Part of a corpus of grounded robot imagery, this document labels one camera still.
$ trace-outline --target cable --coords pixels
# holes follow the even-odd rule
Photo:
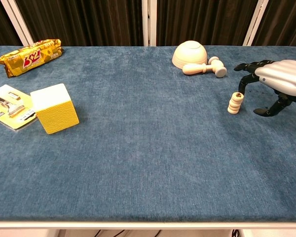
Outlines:
[[[158,231],[158,233],[154,236],[154,237],[157,237],[159,234],[160,234],[160,232],[161,232],[161,230],[160,231]]]
[[[122,230],[121,232],[119,232],[118,234],[114,235],[113,237],[118,236],[119,234],[123,233],[125,230]]]
[[[95,236],[94,236],[94,237],[97,237],[97,236],[98,236],[98,234],[100,233],[100,231],[101,231],[101,230],[99,230],[99,231],[98,231],[98,232],[95,234]]]

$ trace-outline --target stack of white discs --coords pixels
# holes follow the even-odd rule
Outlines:
[[[232,94],[231,100],[229,101],[228,112],[235,115],[239,112],[240,105],[243,101],[244,95],[240,92]]]

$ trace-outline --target razor package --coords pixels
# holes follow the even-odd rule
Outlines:
[[[0,87],[0,122],[14,131],[36,119],[31,97],[9,85]]]

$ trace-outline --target robotic hand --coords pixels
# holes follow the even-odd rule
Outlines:
[[[255,109],[257,115],[263,117],[275,116],[292,102],[296,102],[296,61],[263,60],[249,64],[239,64],[235,71],[248,71],[251,74],[244,76],[239,83],[238,91],[245,94],[246,85],[260,81],[274,89],[278,100],[269,109]]]

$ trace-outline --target razor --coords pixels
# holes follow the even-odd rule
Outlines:
[[[0,105],[8,109],[8,115],[9,117],[13,117],[14,115],[17,115],[19,112],[25,109],[24,105],[15,105],[11,102],[2,99],[0,97]]]

